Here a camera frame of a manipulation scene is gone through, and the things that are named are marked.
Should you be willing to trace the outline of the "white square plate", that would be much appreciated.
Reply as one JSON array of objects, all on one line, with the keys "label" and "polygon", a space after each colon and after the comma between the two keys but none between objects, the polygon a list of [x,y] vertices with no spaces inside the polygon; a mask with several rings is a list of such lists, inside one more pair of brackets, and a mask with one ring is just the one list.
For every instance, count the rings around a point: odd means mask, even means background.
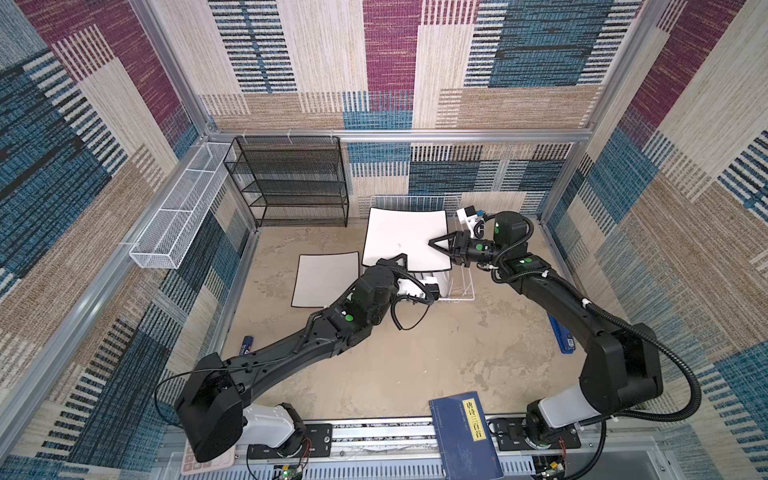
[{"label": "white square plate", "polygon": [[362,264],[372,267],[380,258],[408,255],[408,271],[448,271],[448,256],[428,245],[432,238],[448,233],[445,211],[412,212],[372,208],[369,212]]},{"label": "white square plate", "polygon": [[359,277],[359,252],[301,254],[291,301],[293,308],[322,309]]}]

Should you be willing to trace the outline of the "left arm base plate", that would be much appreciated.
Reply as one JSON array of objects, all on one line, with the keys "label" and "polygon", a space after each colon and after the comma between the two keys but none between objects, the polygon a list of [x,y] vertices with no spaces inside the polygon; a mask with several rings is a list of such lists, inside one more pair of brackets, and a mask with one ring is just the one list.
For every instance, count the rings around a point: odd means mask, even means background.
[{"label": "left arm base plate", "polygon": [[248,460],[299,459],[306,451],[311,458],[330,456],[333,440],[331,423],[310,423],[296,430],[283,444],[276,448],[266,445],[249,445]]}]

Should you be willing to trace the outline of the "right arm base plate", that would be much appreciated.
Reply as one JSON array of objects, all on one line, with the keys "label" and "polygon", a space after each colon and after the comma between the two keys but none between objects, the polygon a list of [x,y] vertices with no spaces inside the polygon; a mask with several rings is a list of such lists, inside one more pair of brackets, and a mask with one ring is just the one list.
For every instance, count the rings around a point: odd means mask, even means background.
[{"label": "right arm base plate", "polygon": [[543,444],[535,446],[527,439],[524,421],[525,418],[523,416],[495,417],[486,421],[489,431],[500,451],[549,450],[561,449],[562,447],[570,451],[571,449],[579,449],[582,446],[575,428],[560,430],[555,435],[554,440],[546,446]]}]

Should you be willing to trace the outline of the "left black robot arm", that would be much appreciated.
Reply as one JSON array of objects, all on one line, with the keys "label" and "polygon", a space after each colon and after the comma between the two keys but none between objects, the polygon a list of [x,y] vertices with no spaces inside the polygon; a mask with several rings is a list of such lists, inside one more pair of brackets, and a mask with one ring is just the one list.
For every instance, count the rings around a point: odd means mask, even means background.
[{"label": "left black robot arm", "polygon": [[312,313],[303,329],[281,340],[229,359],[211,353],[199,360],[174,404],[195,460],[210,462],[239,443],[283,457],[300,452],[307,428],[296,409],[288,403],[264,407],[256,399],[300,370],[361,343],[398,302],[431,306],[440,296],[437,282],[408,273],[405,259],[379,260],[329,306]]}]

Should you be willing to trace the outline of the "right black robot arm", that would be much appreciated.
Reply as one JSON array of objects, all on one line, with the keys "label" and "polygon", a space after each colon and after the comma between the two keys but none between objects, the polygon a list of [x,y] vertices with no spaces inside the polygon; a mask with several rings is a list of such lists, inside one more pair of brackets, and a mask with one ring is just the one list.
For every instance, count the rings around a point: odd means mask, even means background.
[{"label": "right black robot arm", "polygon": [[[478,238],[467,229],[435,237],[428,244],[456,265],[488,271],[494,283],[507,285],[542,307],[586,354],[577,385],[528,405],[524,431],[533,447],[547,447],[577,423],[602,423],[611,417],[675,423],[699,410],[702,390],[693,369],[648,325],[630,324],[599,307],[549,262],[530,252],[535,227],[528,217],[503,211],[484,216],[481,223],[493,234],[491,239]],[[685,378],[689,399],[670,413],[640,411],[638,405],[663,394],[662,357]]]}]

